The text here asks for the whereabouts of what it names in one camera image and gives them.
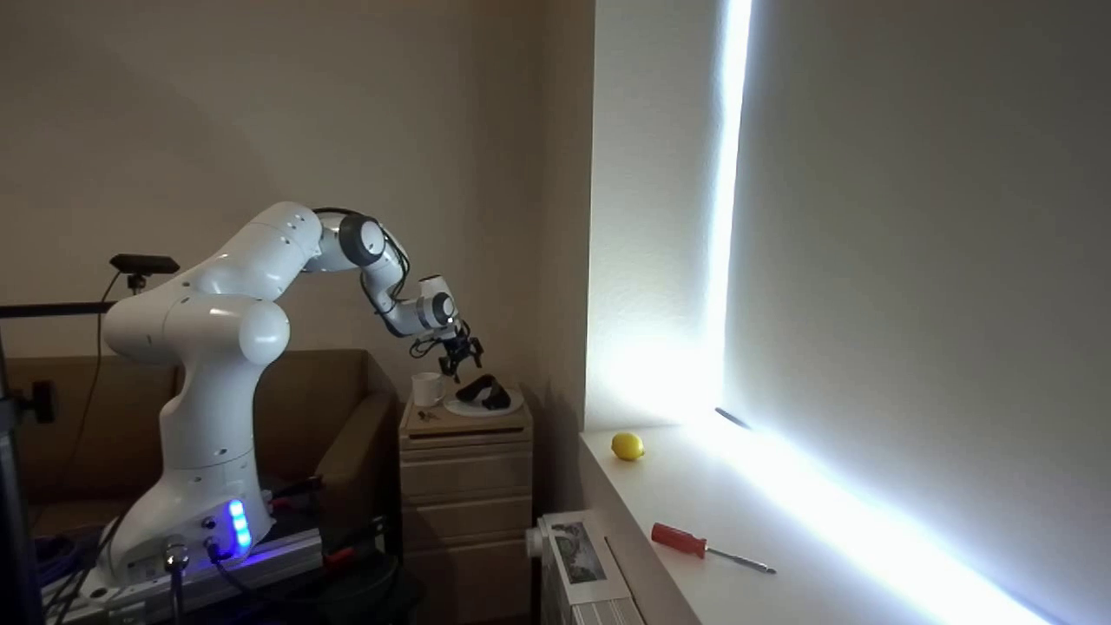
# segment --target red screwdriver handle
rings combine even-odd
[[[699,537],[691,532],[682,532],[682,526],[669,526],[669,523],[652,523],[652,540],[704,557],[704,537]]]

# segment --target yellow ball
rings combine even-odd
[[[623,457],[623,460],[634,460],[645,456],[645,439],[634,435],[634,431],[623,431],[611,437],[611,451]]]

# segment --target wooden cabinet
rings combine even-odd
[[[422,582],[417,625],[528,620],[532,410],[399,424],[403,557]]]

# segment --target screwdriver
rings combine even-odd
[[[699,537],[691,532],[682,532],[682,526],[669,526],[669,523],[652,523],[652,540],[669,544],[669,547],[689,550],[689,556],[699,556],[699,557],[704,557],[711,550],[718,557],[730,557],[730,563],[741,563],[741,564],[751,564],[751,569],[759,569],[759,571],[773,575],[773,569],[766,563],[744,557],[744,556],[731,556],[731,550],[718,550],[718,547],[704,544],[704,537]]]

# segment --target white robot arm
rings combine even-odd
[[[263,207],[220,253],[105,314],[118,354],[183,368],[182,397],[159,414],[162,474],[107,540],[105,585],[162,575],[167,540],[196,563],[220,556],[250,564],[274,523],[254,460],[254,388],[289,347],[277,298],[300,273],[318,272],[360,272],[369,300],[396,336],[444,347],[444,376],[469,357],[479,364],[484,344],[444,277],[422,277],[421,296],[403,298],[409,256],[385,226],[347,207]]]

